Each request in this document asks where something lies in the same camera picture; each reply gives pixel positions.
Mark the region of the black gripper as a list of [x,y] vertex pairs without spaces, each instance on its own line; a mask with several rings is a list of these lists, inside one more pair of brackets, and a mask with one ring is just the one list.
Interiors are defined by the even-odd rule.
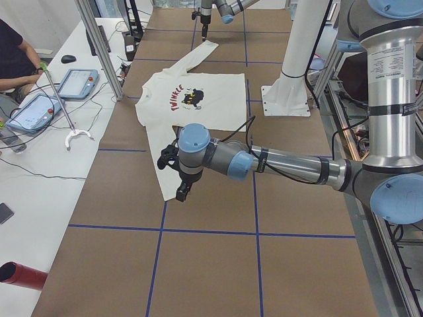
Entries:
[[175,198],[177,201],[185,202],[193,183],[197,182],[202,177],[202,172],[188,174],[186,172],[180,171],[179,176],[181,179],[181,185],[176,190]]
[[209,15],[201,15],[200,22],[202,25],[202,41],[205,42],[208,37],[208,25],[210,24],[210,16]]

